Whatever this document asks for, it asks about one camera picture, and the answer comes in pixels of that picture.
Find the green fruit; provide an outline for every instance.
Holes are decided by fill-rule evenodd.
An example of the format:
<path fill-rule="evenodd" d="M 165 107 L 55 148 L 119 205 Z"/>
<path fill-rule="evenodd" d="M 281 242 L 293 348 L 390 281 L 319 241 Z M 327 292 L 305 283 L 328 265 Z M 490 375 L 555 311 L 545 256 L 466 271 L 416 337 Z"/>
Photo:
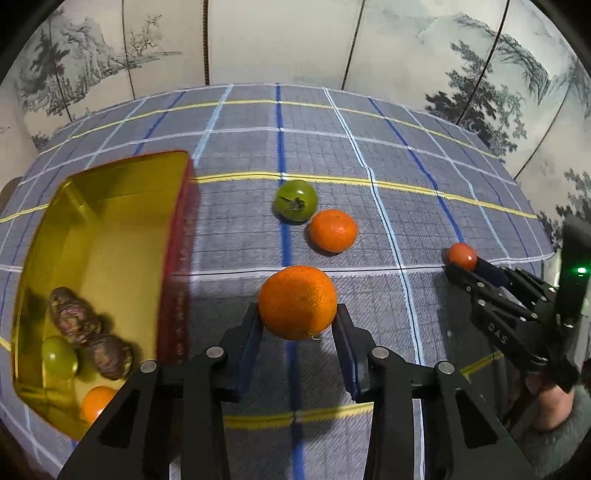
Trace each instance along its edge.
<path fill-rule="evenodd" d="M 318 207 L 318 195 L 314 187 L 304 180 L 285 182 L 275 195 L 273 208 L 292 222 L 305 222 Z"/>
<path fill-rule="evenodd" d="M 43 341 L 41 359 L 50 374 L 63 380 L 73 378 L 78 371 L 76 349 L 62 337 L 48 337 Z"/>

